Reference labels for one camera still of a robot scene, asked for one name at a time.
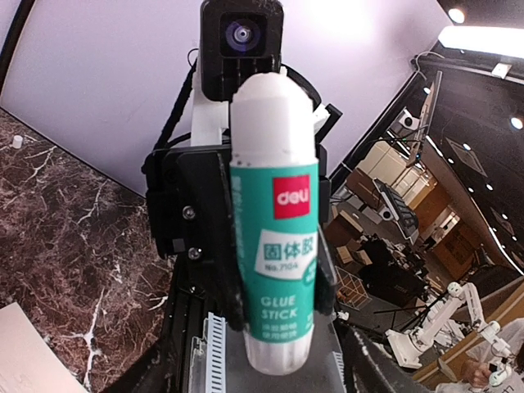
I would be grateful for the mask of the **white glue stick cap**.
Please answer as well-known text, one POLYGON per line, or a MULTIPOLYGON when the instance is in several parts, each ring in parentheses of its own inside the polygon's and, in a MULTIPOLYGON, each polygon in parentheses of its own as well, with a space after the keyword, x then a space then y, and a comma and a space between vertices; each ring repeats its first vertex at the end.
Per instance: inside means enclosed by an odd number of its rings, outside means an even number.
POLYGON ((24 143, 24 138, 20 135, 15 135, 12 139, 11 146, 15 149, 21 149, 24 143))

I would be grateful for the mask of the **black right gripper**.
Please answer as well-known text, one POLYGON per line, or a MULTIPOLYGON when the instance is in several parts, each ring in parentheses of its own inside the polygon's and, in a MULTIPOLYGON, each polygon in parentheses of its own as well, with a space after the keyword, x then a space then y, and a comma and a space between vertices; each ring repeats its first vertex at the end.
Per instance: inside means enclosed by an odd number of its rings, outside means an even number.
POLYGON ((191 278, 230 328, 246 326, 240 262, 311 261, 328 218, 325 151, 242 154, 229 145, 157 149, 142 170, 159 256, 187 253, 191 278))

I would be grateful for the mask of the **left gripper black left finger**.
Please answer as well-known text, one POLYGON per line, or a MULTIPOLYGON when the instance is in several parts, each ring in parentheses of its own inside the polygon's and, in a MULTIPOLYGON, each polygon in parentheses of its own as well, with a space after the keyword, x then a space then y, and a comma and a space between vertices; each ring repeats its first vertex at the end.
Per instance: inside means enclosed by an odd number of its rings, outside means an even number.
POLYGON ((122 376, 102 390, 103 393, 179 392, 174 371, 177 350, 168 341, 157 340, 122 376))

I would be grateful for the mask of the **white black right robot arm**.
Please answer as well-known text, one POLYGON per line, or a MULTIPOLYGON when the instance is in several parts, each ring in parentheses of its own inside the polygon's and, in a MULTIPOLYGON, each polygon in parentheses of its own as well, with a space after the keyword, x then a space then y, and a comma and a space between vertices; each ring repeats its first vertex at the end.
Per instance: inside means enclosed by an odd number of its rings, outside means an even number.
POLYGON ((327 313, 335 278, 318 242, 328 198, 312 101, 291 76, 253 75, 233 95, 230 143, 181 149, 173 131, 191 91, 186 79, 142 167, 159 255, 184 255, 235 331, 260 334, 275 298, 327 313))

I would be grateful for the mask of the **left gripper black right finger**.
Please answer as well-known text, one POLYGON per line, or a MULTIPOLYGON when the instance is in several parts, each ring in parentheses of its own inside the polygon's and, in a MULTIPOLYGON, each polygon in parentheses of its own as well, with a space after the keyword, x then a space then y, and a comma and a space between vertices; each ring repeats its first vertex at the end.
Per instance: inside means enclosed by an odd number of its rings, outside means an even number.
POLYGON ((341 344, 344 383, 347 392, 425 392, 426 387, 415 382, 387 358, 367 335, 346 321, 333 322, 341 344))

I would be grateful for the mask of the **green white glue stick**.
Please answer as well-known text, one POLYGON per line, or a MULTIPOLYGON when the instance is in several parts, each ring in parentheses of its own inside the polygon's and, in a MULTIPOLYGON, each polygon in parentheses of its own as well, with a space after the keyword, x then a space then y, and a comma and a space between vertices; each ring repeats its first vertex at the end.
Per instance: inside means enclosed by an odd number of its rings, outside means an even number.
POLYGON ((247 79, 230 106, 230 184, 250 365, 301 368, 314 331, 318 159, 313 104, 285 75, 247 79))

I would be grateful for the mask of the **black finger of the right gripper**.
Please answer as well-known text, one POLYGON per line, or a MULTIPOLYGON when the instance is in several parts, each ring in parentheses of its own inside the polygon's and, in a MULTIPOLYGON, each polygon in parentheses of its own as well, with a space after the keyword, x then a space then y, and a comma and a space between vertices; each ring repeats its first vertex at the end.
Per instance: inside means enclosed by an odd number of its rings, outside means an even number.
POLYGON ((318 233, 314 308, 322 315, 331 315, 337 298, 337 271, 323 233, 318 233))

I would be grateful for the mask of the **cream paper envelope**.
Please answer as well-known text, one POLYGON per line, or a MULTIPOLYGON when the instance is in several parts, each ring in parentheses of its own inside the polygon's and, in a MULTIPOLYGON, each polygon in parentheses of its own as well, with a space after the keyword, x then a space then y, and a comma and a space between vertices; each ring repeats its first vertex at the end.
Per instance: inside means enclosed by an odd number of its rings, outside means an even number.
POLYGON ((1 391, 85 391, 17 303, 1 309, 1 391))

